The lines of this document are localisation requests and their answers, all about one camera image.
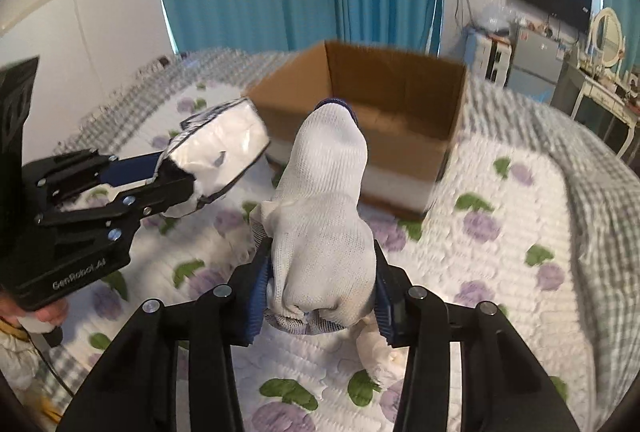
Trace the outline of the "white patterned tissue pack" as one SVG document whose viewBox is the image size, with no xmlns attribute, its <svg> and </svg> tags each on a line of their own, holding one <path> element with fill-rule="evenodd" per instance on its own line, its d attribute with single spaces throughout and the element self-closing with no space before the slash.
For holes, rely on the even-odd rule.
<svg viewBox="0 0 640 432">
<path fill-rule="evenodd" d="M 160 155 L 154 174 L 155 180 L 171 174 L 193 180 L 190 196 L 163 211 L 169 218 L 190 215 L 226 195 L 270 143 L 266 125 L 247 98 L 200 111 L 180 127 Z"/>
</svg>

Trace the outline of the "white sock bundle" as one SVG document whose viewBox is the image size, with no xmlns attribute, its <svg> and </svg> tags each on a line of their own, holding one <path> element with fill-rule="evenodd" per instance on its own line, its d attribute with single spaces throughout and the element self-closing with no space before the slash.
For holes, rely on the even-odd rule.
<svg viewBox="0 0 640 432">
<path fill-rule="evenodd" d="M 366 139 L 341 101 L 299 127 L 276 191 L 252 213 L 271 238 L 267 316 L 289 334 L 352 327 L 373 305 L 374 238 L 358 212 Z"/>
</svg>

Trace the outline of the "cream lace sock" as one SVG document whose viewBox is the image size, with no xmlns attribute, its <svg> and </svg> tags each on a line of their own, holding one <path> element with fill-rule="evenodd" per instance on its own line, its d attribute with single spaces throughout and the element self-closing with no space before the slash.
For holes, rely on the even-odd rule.
<svg viewBox="0 0 640 432">
<path fill-rule="evenodd" d="M 399 378 L 406 369 L 408 348 L 393 348 L 378 329 L 374 315 L 358 323 L 356 350 L 360 363 L 372 378 Z"/>
</svg>

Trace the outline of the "floral white quilt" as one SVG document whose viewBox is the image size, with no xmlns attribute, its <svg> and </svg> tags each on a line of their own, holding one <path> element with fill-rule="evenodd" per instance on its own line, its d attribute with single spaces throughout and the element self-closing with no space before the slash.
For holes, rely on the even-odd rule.
<svg viewBox="0 0 640 432">
<path fill-rule="evenodd" d="M 407 353 L 378 333 L 374 255 L 447 302 L 494 302 L 547 371 L 573 426 L 593 427 L 593 359 L 572 277 L 567 187 L 558 166 L 463 133 L 421 222 L 360 205 L 372 142 L 337 103 L 312 111 L 294 143 L 283 186 L 264 161 L 228 195 L 184 219 L 142 224 L 125 270 L 70 300 L 56 369 L 91 368 L 137 306 L 194 300 L 253 253 L 265 222 L 276 242 L 267 319 L 233 353 L 247 429 L 388 431 Z"/>
</svg>

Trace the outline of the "grey checkered blanket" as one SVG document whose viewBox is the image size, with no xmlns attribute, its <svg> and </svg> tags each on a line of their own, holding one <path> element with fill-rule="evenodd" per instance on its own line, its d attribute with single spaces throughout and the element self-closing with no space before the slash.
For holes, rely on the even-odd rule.
<svg viewBox="0 0 640 432">
<path fill-rule="evenodd" d="M 454 147 L 463 133 L 544 155 L 562 173 L 574 225 L 570 266 L 580 326 L 593 359 L 589 431 L 596 430 L 639 371 L 639 180 L 557 109 L 476 78 L 468 80 Z M 63 376 L 68 389 L 77 389 L 89 370 L 73 366 Z"/>
</svg>

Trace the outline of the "brown cardboard box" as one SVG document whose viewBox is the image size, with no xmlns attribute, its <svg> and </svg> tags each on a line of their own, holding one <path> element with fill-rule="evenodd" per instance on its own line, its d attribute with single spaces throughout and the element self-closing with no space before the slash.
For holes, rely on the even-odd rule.
<svg viewBox="0 0 640 432">
<path fill-rule="evenodd" d="M 246 91 L 271 137 L 268 156 L 287 163 L 295 134 L 326 99 L 354 112 L 369 158 L 361 199 L 421 221 L 459 133 L 468 73 L 429 54 L 321 41 Z"/>
</svg>

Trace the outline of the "white dressing table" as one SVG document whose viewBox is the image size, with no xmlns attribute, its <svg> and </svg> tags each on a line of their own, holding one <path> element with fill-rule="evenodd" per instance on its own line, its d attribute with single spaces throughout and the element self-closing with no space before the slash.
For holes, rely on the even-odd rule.
<svg viewBox="0 0 640 432">
<path fill-rule="evenodd" d="M 616 153 L 618 158 L 623 158 L 634 142 L 634 136 L 639 128 L 639 115 L 615 92 L 600 85 L 597 80 L 586 75 L 578 67 L 565 62 L 552 96 L 551 106 L 576 121 L 578 111 L 585 100 L 591 100 L 614 120 L 626 126 L 626 139 Z"/>
</svg>

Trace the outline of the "grey mini fridge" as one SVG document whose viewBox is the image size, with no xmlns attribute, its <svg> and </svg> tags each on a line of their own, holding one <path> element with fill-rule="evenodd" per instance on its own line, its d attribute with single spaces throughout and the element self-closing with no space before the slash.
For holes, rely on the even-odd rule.
<svg viewBox="0 0 640 432">
<path fill-rule="evenodd" d="M 560 78 L 560 45 L 531 29 L 521 27 L 506 81 L 506 88 L 539 103 L 550 104 Z"/>
</svg>

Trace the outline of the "white suitcase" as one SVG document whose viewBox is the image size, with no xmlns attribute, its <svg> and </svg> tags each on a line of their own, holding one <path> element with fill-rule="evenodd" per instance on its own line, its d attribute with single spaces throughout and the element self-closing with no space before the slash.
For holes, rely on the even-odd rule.
<svg viewBox="0 0 640 432">
<path fill-rule="evenodd" d="M 464 62 L 470 74 L 502 88 L 506 85 L 512 56 L 509 41 L 471 30 L 466 36 Z"/>
</svg>

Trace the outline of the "oval vanity mirror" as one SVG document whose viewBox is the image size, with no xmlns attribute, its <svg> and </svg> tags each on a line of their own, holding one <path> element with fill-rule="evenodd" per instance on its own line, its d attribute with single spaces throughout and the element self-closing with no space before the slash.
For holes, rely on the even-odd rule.
<svg viewBox="0 0 640 432">
<path fill-rule="evenodd" d="M 605 7 L 591 22 L 589 43 L 596 61 L 605 68 L 612 68 L 624 54 L 623 29 L 616 12 Z"/>
</svg>

